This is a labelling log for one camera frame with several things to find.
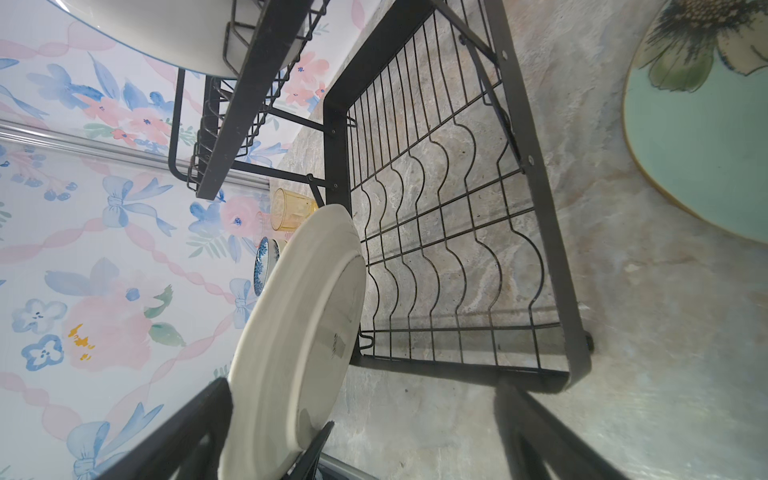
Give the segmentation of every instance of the wire plate holder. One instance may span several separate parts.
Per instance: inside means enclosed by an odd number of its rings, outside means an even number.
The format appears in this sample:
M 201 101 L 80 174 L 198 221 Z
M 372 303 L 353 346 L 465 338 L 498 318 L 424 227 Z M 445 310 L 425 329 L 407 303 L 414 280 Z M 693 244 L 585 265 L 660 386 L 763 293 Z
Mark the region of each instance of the wire plate holder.
M 396 0 L 323 119 L 369 273 L 353 365 L 542 392 L 589 372 L 501 0 Z

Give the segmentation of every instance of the floral wallpaper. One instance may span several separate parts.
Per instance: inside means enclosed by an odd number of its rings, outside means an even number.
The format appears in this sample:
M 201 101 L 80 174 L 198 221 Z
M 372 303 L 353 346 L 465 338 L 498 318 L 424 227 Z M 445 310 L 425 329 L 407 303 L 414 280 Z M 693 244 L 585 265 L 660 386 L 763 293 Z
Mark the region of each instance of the floral wallpaper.
M 92 479 L 226 375 L 265 234 L 266 191 L 0 143 L 0 478 Z
M 309 117 L 379 0 L 334 0 L 276 106 Z M 0 0 L 0 119 L 167 155 L 177 69 L 46 0 Z M 189 157 L 204 76 L 184 83 L 179 157 Z M 270 116 L 245 161 L 273 166 L 299 125 Z

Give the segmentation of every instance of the dish rack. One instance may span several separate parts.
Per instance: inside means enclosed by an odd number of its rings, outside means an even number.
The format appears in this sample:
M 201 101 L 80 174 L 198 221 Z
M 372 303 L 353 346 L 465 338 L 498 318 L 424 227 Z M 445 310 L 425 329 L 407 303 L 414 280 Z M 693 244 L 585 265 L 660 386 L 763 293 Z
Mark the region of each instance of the dish rack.
M 187 174 L 175 164 L 180 70 L 170 170 L 208 200 L 234 168 L 309 184 L 320 206 L 324 188 L 350 212 L 369 274 L 352 365 L 540 392 L 583 378 L 594 346 L 502 0 L 395 0 L 318 124 L 273 102 L 298 57 L 281 62 L 327 3 L 266 2 L 237 81 L 206 78 Z M 268 114 L 324 133 L 324 179 L 237 160 Z

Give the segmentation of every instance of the floral plate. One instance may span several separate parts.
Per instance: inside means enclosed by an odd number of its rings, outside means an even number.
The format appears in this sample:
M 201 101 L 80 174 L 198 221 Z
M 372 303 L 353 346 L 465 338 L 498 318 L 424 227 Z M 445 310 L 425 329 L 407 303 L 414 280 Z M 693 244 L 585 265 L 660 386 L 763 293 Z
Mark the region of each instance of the floral plate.
M 678 206 L 768 242 L 768 0 L 671 0 L 630 69 L 624 132 Z

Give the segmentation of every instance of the white plate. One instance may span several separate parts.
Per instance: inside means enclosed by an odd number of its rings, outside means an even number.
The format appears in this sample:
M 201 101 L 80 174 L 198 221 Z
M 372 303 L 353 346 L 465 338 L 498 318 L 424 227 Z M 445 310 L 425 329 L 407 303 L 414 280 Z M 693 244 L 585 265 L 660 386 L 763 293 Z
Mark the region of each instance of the white plate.
M 339 395 L 365 291 L 352 219 L 320 208 L 281 250 L 237 344 L 219 478 L 281 478 L 309 446 Z
M 222 58 L 231 0 L 49 0 L 81 22 L 120 43 L 191 71 L 234 78 Z M 253 0 L 238 0 L 236 19 L 256 25 L 261 9 Z M 253 30 L 237 31 L 250 40 Z M 296 40 L 283 63 L 299 53 Z M 230 34 L 227 59 L 238 70 L 247 47 Z

